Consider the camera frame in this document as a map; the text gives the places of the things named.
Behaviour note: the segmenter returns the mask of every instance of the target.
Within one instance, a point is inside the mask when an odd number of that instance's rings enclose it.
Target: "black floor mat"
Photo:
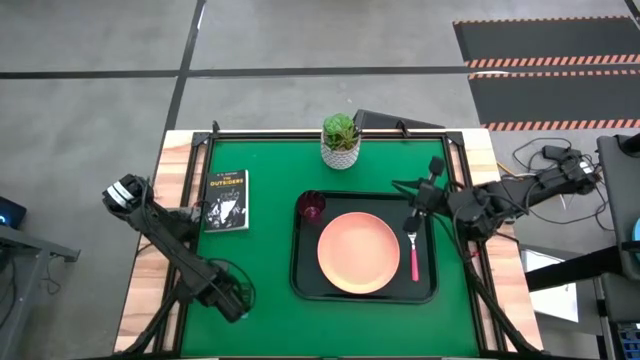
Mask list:
[[[473,68],[640,62],[640,31],[625,16],[454,22]]]
[[[469,84],[490,130],[640,127],[640,71],[471,74]]]

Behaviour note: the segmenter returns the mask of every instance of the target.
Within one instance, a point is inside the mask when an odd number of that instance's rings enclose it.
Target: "white plant pot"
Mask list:
[[[348,169],[358,160],[358,154],[360,153],[360,143],[362,142],[360,136],[358,136],[358,142],[356,146],[351,150],[346,151],[333,151],[324,142],[324,131],[320,136],[320,150],[322,152],[322,160],[330,168],[336,170]]]

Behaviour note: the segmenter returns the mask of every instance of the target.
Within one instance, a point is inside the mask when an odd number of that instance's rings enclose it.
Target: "black tray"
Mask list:
[[[407,200],[396,194],[321,191],[326,208],[319,223],[310,223],[295,211],[291,286],[311,300],[373,301],[424,304],[438,288],[435,242],[431,224],[423,225],[416,238],[420,281],[411,280],[411,242],[402,224],[411,215]],[[363,295],[347,293],[324,276],[318,263],[318,240],[322,230],[336,217],[349,212],[367,212],[386,222],[400,245],[400,264],[394,277],[382,289]]]

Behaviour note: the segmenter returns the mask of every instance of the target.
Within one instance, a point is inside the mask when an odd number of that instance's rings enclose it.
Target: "white paper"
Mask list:
[[[562,259],[531,250],[525,250],[525,271],[527,272],[561,262]],[[575,283],[534,291],[530,295],[533,310],[561,319],[578,322],[578,300]]]

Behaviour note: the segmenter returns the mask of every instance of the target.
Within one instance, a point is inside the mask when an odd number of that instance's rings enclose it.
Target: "potted plant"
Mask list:
[[[348,115],[326,118],[320,139],[322,159],[329,167],[343,170],[355,164],[360,152],[360,132]]]

